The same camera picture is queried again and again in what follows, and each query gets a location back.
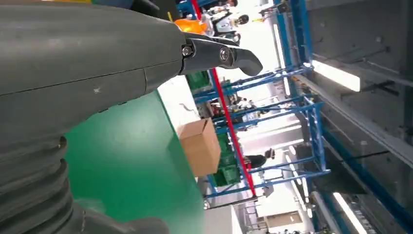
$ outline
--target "person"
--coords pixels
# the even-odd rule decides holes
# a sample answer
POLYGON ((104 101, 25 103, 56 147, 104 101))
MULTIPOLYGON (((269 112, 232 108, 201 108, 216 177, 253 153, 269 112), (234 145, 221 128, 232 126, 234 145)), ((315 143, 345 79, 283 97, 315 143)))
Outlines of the person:
POLYGON ((251 169, 258 168, 262 167, 267 162, 267 159, 274 159, 275 151, 270 148, 264 153, 264 155, 246 155, 244 158, 251 164, 251 169))

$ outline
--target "fluorescent light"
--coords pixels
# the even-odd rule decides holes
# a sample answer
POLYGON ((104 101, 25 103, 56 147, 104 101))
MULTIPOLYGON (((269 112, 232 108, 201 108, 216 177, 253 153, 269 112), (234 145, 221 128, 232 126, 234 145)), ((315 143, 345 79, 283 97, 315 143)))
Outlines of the fluorescent light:
MULTIPOLYGON (((285 155, 285 159, 287 159, 287 162, 288 162, 288 163, 291 163, 290 156, 285 155)), ((294 177, 298 177, 298 173, 296 172, 296 168, 294 167, 294 164, 290 164, 289 166, 290 166, 290 169, 293 171, 294 177)), ((301 179, 297 179, 297 183, 298 183, 299 185, 301 185, 301 179)))
POLYGON ((302 179, 302 189, 304 190, 304 197, 308 198, 307 180, 305 178, 302 179))
POLYGON ((313 217, 313 211, 311 209, 307 209, 307 214, 309 218, 313 217))
POLYGON ((290 96, 291 95, 290 85, 288 84, 288 78, 287 77, 284 77, 284 89, 285 89, 285 94, 287 96, 290 96))
POLYGON ((296 155, 296 149, 294 149, 294 146, 292 146, 292 145, 290 145, 290 146, 288 146, 288 149, 290 150, 290 152, 293 154, 293 155, 296 155))
POLYGON ((285 67, 284 54, 282 52, 280 32, 278 31, 278 25, 276 24, 274 24, 274 34, 275 34, 275 41, 277 43, 278 56, 280 57, 280 67, 284 68, 285 67))
POLYGON ((329 78, 330 80, 341 84, 353 91, 360 91, 360 77, 342 71, 330 65, 313 60, 314 71, 329 78))
POLYGON ((298 191, 298 188, 297 188, 297 186, 296 186, 296 184, 294 183, 293 180, 291 181, 291 184, 293 185, 293 190, 294 190, 296 196, 298 197, 298 201, 301 204, 302 210, 307 211, 307 207, 305 206, 304 201, 302 200, 302 197, 300 195, 300 192, 298 191))
POLYGON ((337 202, 339 203, 339 205, 341 206, 343 211, 346 213, 347 217, 350 219, 351 223, 354 225, 357 232, 360 233, 360 234, 367 234, 367 231, 363 228, 362 224, 356 218, 356 215, 350 209, 350 207, 348 206, 348 204, 344 200, 344 198, 341 196, 341 194, 333 193, 333 196, 336 198, 337 202))

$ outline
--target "green table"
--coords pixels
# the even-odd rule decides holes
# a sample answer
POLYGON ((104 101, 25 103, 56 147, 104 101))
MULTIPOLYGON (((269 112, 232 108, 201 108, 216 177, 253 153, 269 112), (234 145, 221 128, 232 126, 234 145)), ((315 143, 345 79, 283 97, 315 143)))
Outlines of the green table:
POLYGON ((67 134, 76 200, 119 221, 160 217, 203 229, 203 199, 158 92, 96 114, 67 134))

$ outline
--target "bolt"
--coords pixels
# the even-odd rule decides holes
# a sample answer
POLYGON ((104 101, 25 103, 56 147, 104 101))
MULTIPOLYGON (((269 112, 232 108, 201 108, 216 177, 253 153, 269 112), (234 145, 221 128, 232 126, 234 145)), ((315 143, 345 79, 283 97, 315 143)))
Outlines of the bolt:
POLYGON ((191 47, 185 46, 185 47, 182 49, 182 55, 183 55, 183 56, 190 56, 191 54, 192 54, 192 48, 191 48, 191 47))
POLYGON ((220 58, 222 61, 226 61, 229 57, 229 49, 227 47, 222 48, 220 51, 220 58))

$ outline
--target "cable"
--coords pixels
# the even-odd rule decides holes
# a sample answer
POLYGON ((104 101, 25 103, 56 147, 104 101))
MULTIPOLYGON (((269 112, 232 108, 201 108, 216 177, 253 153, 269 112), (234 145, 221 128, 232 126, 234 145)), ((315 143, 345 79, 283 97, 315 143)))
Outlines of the cable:
POLYGON ((368 158, 368 157, 373 157, 373 156, 380 156, 380 155, 387 154, 387 153, 390 153, 390 151, 384 150, 384 151, 379 151, 379 152, 375 152, 375 153, 371 153, 371 154, 360 155, 360 156, 352 157, 352 158, 349 158, 349 159, 343 159, 343 160, 340 160, 340 161, 332 163, 332 164, 334 165, 336 163, 342 163, 342 162, 356 160, 356 159, 368 158))

